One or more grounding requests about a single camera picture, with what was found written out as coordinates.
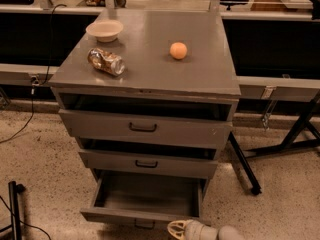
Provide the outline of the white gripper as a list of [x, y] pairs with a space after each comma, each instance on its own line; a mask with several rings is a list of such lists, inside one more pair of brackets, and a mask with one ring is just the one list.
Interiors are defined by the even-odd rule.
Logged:
[[218, 230], [196, 220], [176, 220], [167, 225], [168, 233], [177, 240], [216, 240]]

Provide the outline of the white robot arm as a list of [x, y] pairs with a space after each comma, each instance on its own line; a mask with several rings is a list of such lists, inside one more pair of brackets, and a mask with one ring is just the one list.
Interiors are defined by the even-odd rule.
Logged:
[[217, 229], [196, 220], [172, 221], [167, 230], [177, 240], [245, 240], [232, 226], [226, 225]]

